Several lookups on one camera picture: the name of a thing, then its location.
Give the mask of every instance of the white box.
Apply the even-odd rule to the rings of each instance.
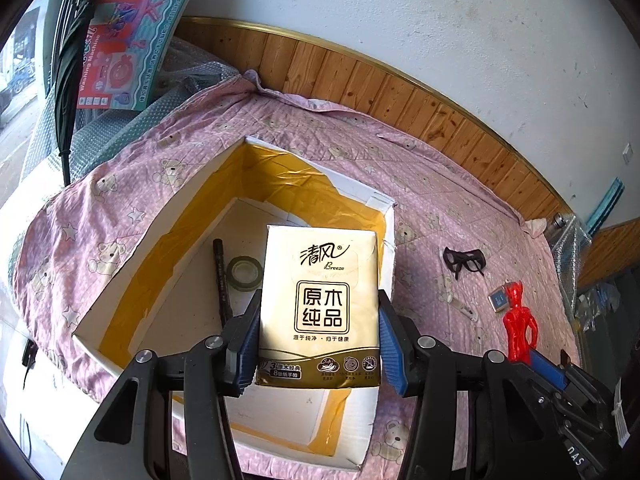
[[[241,139],[177,189],[73,337],[118,376],[141,349],[160,356],[184,352],[219,334],[212,240],[222,238],[227,264],[251,256],[263,265],[268,224],[376,231],[379,286],[390,296],[393,204],[340,173],[252,137]],[[229,287],[234,314],[244,312],[252,295]],[[239,399],[225,400],[236,442],[299,462],[357,470],[369,447],[378,389],[252,384]],[[181,402],[174,401],[174,415],[183,418]]]

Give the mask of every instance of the silver screw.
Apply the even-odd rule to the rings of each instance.
[[[492,363],[504,362],[504,354],[499,350],[491,350],[487,356]]]
[[[139,363],[146,363],[153,357],[151,350],[141,350],[136,354],[136,361]]]
[[[207,340],[204,342],[204,345],[207,348],[219,348],[222,346],[222,338],[219,335],[212,335],[211,337],[207,337]]]
[[[429,335],[423,335],[418,338],[418,346],[421,348],[433,348],[436,346],[436,340]]]

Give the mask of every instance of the eyeglasses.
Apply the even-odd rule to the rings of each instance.
[[[460,273],[460,269],[462,269],[462,266],[465,266],[466,270],[470,270],[471,272],[479,272],[484,276],[484,272],[482,272],[482,269],[486,267],[486,260],[484,259],[484,254],[482,254],[482,251],[480,249],[468,251],[465,253],[459,253],[457,251],[452,251],[448,247],[445,247],[444,251],[442,252],[442,259],[444,260],[447,269],[455,273],[456,280],[458,279],[458,275]]]

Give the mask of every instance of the light switch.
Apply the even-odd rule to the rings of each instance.
[[[634,156],[634,150],[631,149],[631,144],[628,142],[625,146],[625,149],[622,150],[622,158],[625,159],[625,164],[628,164],[631,160],[631,157]]]

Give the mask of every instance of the red figurine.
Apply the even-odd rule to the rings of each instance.
[[[529,349],[536,348],[538,324],[531,311],[522,305],[522,282],[507,283],[504,288],[511,307],[502,318],[509,337],[509,361],[522,361],[530,365]],[[531,341],[527,341],[527,328],[531,329]]]

